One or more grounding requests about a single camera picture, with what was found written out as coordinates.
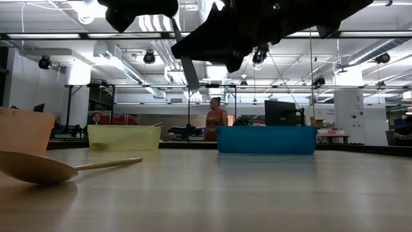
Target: blue plastic bin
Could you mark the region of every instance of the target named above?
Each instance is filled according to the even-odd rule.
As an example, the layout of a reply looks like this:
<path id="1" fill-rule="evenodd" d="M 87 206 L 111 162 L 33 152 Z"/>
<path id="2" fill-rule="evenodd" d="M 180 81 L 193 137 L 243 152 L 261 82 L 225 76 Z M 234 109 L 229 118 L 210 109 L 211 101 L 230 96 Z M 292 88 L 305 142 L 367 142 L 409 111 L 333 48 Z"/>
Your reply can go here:
<path id="1" fill-rule="evenodd" d="M 220 153 L 313 155 L 315 126 L 222 126 L 218 128 Z"/>

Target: red top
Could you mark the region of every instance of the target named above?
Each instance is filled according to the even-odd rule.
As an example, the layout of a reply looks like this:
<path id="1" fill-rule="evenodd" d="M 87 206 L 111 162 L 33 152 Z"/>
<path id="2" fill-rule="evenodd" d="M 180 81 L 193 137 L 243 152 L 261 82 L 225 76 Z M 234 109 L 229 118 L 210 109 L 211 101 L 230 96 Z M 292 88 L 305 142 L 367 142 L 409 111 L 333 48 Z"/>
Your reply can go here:
<path id="1" fill-rule="evenodd" d="M 216 141 L 218 126 L 223 125 L 223 112 L 225 110 L 212 110 L 206 116 L 205 140 Z"/>

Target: security camera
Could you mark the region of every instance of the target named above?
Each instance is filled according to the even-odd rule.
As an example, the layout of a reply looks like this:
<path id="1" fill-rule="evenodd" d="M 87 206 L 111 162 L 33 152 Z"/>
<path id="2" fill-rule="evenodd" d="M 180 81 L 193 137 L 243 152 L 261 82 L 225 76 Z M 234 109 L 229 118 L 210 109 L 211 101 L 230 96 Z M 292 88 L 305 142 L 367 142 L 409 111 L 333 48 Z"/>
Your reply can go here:
<path id="1" fill-rule="evenodd" d="M 146 64 L 153 64 L 156 61 L 155 52 L 153 50 L 147 50 L 143 57 L 143 61 Z"/>
<path id="2" fill-rule="evenodd" d="M 49 70 L 52 68 L 52 62 L 50 61 L 49 55 L 42 55 L 41 60 L 39 61 L 39 68 L 43 70 Z"/>
<path id="3" fill-rule="evenodd" d="M 247 84 L 247 81 L 241 81 L 241 82 L 240 82 L 240 85 L 241 85 L 241 86 L 246 86 L 246 85 L 248 85 L 248 84 Z"/>
<path id="4" fill-rule="evenodd" d="M 386 64 L 386 63 L 390 62 L 390 60 L 391 60 L 391 56 L 388 53 L 384 53 L 384 54 L 376 57 L 374 61 L 377 64 Z"/>
<path id="5" fill-rule="evenodd" d="M 253 55 L 252 62 L 255 70 L 260 70 L 262 68 L 263 61 L 267 58 L 267 53 L 269 52 L 268 44 L 262 44 L 256 48 L 255 54 Z"/>

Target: wooden spoon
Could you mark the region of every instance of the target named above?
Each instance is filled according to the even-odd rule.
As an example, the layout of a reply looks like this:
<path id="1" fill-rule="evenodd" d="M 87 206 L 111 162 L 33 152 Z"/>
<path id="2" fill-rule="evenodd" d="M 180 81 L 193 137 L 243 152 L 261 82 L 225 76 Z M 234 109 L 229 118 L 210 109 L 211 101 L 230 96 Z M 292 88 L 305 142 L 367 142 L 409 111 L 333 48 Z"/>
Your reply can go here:
<path id="1" fill-rule="evenodd" d="M 143 159 L 122 159 L 75 168 L 57 160 L 25 153 L 0 151 L 0 171 L 21 181 L 34 184 L 57 184 L 76 177 L 82 170 L 108 168 L 140 162 Z"/>

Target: spoon handle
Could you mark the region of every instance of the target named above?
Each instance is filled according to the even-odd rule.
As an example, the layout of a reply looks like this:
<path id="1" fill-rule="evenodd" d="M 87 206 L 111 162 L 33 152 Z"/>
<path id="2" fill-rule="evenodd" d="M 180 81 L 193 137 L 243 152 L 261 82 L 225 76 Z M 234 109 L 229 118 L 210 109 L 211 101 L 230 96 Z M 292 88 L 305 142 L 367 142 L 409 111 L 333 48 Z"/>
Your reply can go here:
<path id="1" fill-rule="evenodd" d="M 75 169 L 77 171 L 82 171 L 82 170 L 90 170 L 90 169 L 97 169 L 97 168 L 108 168 L 108 167 L 120 166 L 120 165 L 125 165 L 125 164 L 132 164 L 132 163 L 140 162 L 142 160 L 143 160 L 142 158 L 122 159 L 122 160 L 116 160 L 116 161 L 101 162 L 97 164 L 80 165 L 80 166 L 75 167 Z"/>

